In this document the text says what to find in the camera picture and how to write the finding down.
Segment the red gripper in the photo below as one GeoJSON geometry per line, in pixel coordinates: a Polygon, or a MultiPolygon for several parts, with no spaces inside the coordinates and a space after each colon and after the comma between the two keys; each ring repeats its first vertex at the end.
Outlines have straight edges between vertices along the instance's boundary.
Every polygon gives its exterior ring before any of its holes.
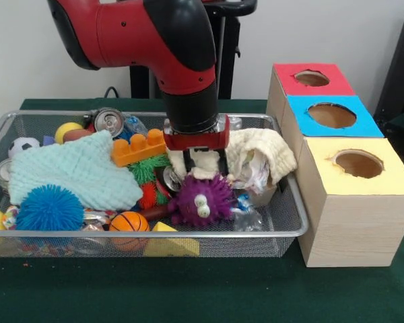
{"type": "Polygon", "coordinates": [[[215,126],[202,133],[184,134],[175,131],[168,118],[164,121],[164,141],[171,151],[183,151],[183,160],[186,172],[193,173],[196,167],[191,153],[193,148],[207,148],[217,150],[219,154],[218,168],[222,176],[229,174],[228,161],[225,148],[228,146],[230,138],[230,119],[227,114],[219,114],[215,126]]]}

